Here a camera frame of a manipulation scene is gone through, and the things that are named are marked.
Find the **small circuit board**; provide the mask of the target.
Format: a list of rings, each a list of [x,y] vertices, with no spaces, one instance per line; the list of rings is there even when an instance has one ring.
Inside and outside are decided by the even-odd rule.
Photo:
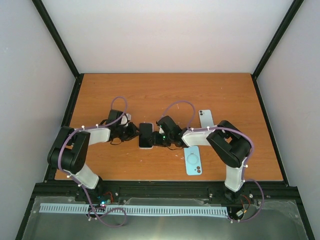
[[[102,196],[100,196],[98,199],[101,207],[105,207],[114,202],[113,194],[110,191],[103,193]]]

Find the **light blue phone case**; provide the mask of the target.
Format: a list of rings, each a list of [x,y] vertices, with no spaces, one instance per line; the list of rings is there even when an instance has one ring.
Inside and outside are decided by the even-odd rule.
[[[203,173],[201,156],[198,146],[184,149],[185,170],[188,176],[199,176]]]

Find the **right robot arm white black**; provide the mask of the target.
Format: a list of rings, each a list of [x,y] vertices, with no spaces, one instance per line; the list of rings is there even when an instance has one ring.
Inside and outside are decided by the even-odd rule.
[[[210,146],[226,166],[225,195],[238,195],[245,183],[245,168],[255,147],[253,141],[227,120],[214,126],[181,128],[171,117],[156,122],[159,127],[150,137],[157,147],[191,148]]]

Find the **black aluminium frame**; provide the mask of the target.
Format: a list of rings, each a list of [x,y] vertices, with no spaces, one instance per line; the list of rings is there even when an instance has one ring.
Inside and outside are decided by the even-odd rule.
[[[41,0],[33,1],[33,4],[38,11],[39,15],[41,16],[43,22],[45,23],[47,29],[49,30],[50,34],[52,35],[55,43],[57,44],[59,50],[61,51],[63,57],[65,58],[68,66],[71,69],[72,74],[75,76],[75,83],[70,95],[70,99],[68,101],[67,108],[65,110],[62,125],[67,126],[71,122],[71,116],[74,112],[74,108],[76,105],[76,100],[78,98],[81,84],[84,78],[84,74],[79,73],[75,67],[75,64],[71,60],[71,56],[68,53],[63,41],[48,13],[46,10],[45,5]],[[259,61],[257,67],[255,68],[253,75],[252,75],[252,83],[255,89],[255,93],[258,97],[258,101],[263,113],[264,121],[267,126],[268,134],[270,135],[272,146],[275,150],[276,159],[279,163],[281,174],[283,177],[286,177],[285,169],[280,157],[279,149],[276,144],[276,140],[274,137],[274,133],[271,128],[271,124],[269,118],[267,116],[266,108],[260,93],[260,89],[258,87],[257,78],[259,74],[262,72],[263,68],[265,67],[267,61],[271,57],[273,51],[276,49],[276,46],[280,42],[281,38],[283,37],[285,31],[289,27],[290,23],[294,19],[294,16],[300,9],[303,1],[301,0],[294,0],[290,5],[287,13],[285,14],[281,24],[279,25],[277,31],[275,32],[272,40],[270,41],[265,53],[263,54],[261,60]],[[64,180],[54,180],[54,175],[56,170],[52,167],[48,167],[45,173],[45,177],[42,183],[37,183],[34,187],[32,192],[29,204],[26,208],[26,212],[22,219],[20,228],[18,230],[16,239],[22,240],[27,238],[27,231],[31,228],[31,216],[32,216],[32,207],[35,205],[36,197],[62,197],[67,196],[70,197],[76,189],[76,185],[74,183],[67,183]],[[133,194],[137,194],[139,197],[144,198],[147,196],[152,196],[155,199],[180,199],[180,198],[187,198],[189,196],[194,196],[197,193],[203,193],[206,189],[205,187],[207,184],[205,182],[194,182],[194,183],[187,183],[187,182],[178,182],[178,181],[160,181],[158,183],[154,181],[146,181],[145,183],[133,183],[124,181],[123,182],[125,188],[129,190],[129,196],[133,196]],[[301,197],[298,194],[297,187],[293,187],[289,185],[287,179],[284,181],[276,182],[276,181],[263,181],[262,186],[265,189],[271,189],[272,193],[275,197],[280,200],[287,200],[289,197],[295,199],[297,209],[299,212],[299,219],[302,221],[303,229],[305,230],[306,237],[309,240],[313,240],[314,234],[311,229],[311,225],[309,223],[309,219],[307,217],[305,208],[303,206]]]

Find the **light blue phone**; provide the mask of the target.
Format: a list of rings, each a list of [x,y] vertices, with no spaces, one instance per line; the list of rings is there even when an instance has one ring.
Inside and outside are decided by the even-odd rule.
[[[202,109],[198,111],[201,128],[214,127],[214,120],[210,109]]]

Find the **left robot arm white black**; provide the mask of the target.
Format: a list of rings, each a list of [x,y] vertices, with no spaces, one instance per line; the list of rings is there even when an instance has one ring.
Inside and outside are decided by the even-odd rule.
[[[92,127],[71,128],[64,126],[48,153],[48,164],[85,187],[86,195],[92,201],[103,198],[104,188],[99,185],[101,177],[86,164],[88,147],[119,139],[126,142],[139,136],[138,127],[131,122],[131,115],[120,110],[110,110],[108,118]]]

